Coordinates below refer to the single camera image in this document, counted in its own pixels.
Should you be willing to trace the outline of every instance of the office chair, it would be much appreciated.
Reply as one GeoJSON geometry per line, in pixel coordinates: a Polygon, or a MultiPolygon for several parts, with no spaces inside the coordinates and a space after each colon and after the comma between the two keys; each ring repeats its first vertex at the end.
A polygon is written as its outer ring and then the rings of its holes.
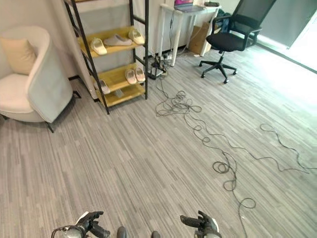
{"type": "Polygon", "coordinates": [[[225,77],[223,83],[229,82],[224,69],[234,70],[233,74],[237,73],[237,69],[222,63],[224,53],[244,51],[247,47],[256,44],[258,34],[262,30],[260,25],[275,1],[276,0],[240,0],[232,16],[216,17],[212,21],[212,32],[211,35],[207,36],[206,40],[214,49],[219,50],[219,53],[222,55],[218,62],[204,60],[200,62],[199,66],[202,66],[203,63],[212,65],[202,73],[202,78],[205,77],[205,73],[216,68],[220,69],[225,77]],[[228,31],[214,34],[217,21],[223,19],[229,19],[228,31]]]}

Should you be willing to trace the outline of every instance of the white slipper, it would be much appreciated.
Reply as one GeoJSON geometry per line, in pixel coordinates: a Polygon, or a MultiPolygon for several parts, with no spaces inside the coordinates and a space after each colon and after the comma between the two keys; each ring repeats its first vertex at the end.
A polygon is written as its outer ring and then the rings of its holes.
{"type": "Polygon", "coordinates": [[[137,78],[135,77],[135,73],[133,69],[127,69],[125,71],[125,78],[129,82],[129,84],[137,83],[137,78]]]}
{"type": "Polygon", "coordinates": [[[143,45],[145,43],[144,37],[137,29],[129,31],[129,38],[138,45],[143,45]]]}
{"type": "Polygon", "coordinates": [[[145,81],[145,75],[143,70],[140,67],[137,67],[135,70],[135,77],[137,78],[138,82],[144,82],[145,81]]]}
{"type": "Polygon", "coordinates": [[[110,38],[104,39],[104,44],[107,46],[130,46],[132,41],[115,34],[110,38]]]}
{"type": "MultiPolygon", "coordinates": [[[[108,88],[108,86],[105,84],[105,82],[103,82],[102,80],[99,81],[100,82],[100,86],[101,86],[101,90],[103,91],[104,94],[108,94],[110,93],[110,89],[108,88]]],[[[99,90],[98,84],[97,82],[94,83],[94,87],[99,90]]]]}
{"type": "Polygon", "coordinates": [[[103,45],[103,41],[99,38],[94,38],[90,43],[90,47],[100,56],[107,54],[107,49],[103,45]]]}

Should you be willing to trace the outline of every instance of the white armchair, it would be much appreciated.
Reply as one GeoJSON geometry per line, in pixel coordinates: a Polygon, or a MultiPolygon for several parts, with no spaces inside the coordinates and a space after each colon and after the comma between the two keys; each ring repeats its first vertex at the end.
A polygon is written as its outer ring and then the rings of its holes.
{"type": "Polygon", "coordinates": [[[20,121],[53,122],[73,91],[49,33],[41,27],[24,26],[0,35],[28,39],[37,56],[29,75],[12,73],[0,78],[0,114],[20,121]]]}

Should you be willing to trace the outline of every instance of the laptop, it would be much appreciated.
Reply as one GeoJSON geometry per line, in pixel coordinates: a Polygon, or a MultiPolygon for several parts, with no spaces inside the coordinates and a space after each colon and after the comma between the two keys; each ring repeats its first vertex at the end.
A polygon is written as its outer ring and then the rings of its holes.
{"type": "Polygon", "coordinates": [[[202,11],[205,8],[202,6],[193,5],[194,0],[175,0],[174,9],[182,12],[202,11]]]}

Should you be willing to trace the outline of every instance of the desk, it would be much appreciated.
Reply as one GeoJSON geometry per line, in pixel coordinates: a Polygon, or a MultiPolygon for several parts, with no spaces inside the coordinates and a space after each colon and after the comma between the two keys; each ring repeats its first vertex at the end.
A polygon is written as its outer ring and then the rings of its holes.
{"type": "MultiPolygon", "coordinates": [[[[196,11],[196,12],[182,12],[182,11],[175,10],[173,7],[170,7],[170,6],[162,3],[160,5],[160,33],[159,33],[160,41],[158,41],[158,43],[159,43],[159,45],[158,45],[158,49],[159,49],[158,55],[162,56],[165,13],[167,11],[172,12],[172,13],[174,12],[174,16],[178,17],[176,36],[175,36],[175,39],[174,39],[174,46],[173,46],[173,49],[176,49],[176,50],[173,51],[172,64],[171,64],[171,66],[174,66],[175,65],[175,61],[176,61],[177,48],[178,48],[178,43],[179,43],[179,36],[180,36],[180,32],[181,32],[181,27],[182,27],[184,16],[190,16],[191,17],[190,25],[189,25],[189,31],[188,31],[188,36],[187,36],[188,40],[187,40],[187,44],[186,44],[186,47],[188,47],[189,41],[190,41],[190,37],[191,37],[191,34],[193,32],[193,28],[194,28],[194,25],[195,25],[195,22],[196,22],[197,15],[206,14],[206,13],[213,13],[212,18],[211,18],[211,22],[212,22],[212,20],[217,16],[219,8],[221,8],[221,6],[218,6],[218,7],[206,7],[204,10],[196,11]]],[[[212,24],[209,25],[209,29],[208,29],[206,37],[211,34],[211,31],[212,31],[212,24]]],[[[204,51],[205,51],[206,46],[207,46],[207,41],[205,40],[200,56],[204,56],[204,51]]]]}

